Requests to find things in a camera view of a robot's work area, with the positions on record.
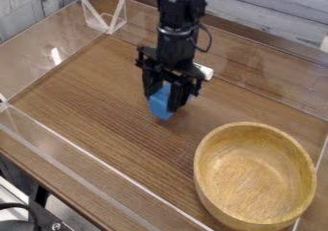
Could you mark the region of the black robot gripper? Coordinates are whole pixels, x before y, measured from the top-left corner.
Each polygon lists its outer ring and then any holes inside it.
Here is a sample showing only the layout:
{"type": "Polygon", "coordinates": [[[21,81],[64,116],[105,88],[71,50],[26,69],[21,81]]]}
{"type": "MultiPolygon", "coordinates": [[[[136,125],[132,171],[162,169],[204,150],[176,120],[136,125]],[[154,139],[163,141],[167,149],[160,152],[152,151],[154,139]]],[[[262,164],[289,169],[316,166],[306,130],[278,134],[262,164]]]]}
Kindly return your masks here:
{"type": "Polygon", "coordinates": [[[138,46],[135,65],[142,69],[143,93],[146,99],[163,87],[163,81],[171,83],[167,111],[175,112],[187,102],[190,94],[198,95],[203,74],[191,61],[182,61],[170,65],[156,58],[156,48],[138,46]]]}

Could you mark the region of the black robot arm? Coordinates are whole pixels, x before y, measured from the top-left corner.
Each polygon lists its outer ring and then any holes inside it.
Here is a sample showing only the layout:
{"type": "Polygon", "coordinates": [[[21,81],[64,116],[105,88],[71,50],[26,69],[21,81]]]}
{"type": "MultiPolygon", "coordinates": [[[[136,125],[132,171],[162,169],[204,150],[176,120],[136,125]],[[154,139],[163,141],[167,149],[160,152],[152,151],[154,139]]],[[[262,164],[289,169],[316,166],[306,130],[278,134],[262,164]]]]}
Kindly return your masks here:
{"type": "Polygon", "coordinates": [[[142,70],[143,94],[147,100],[170,85],[164,111],[174,113],[190,96],[196,96],[204,74],[194,65],[194,53],[207,52],[196,46],[206,0],[156,0],[159,22],[156,46],[138,46],[135,66],[142,70]]]}

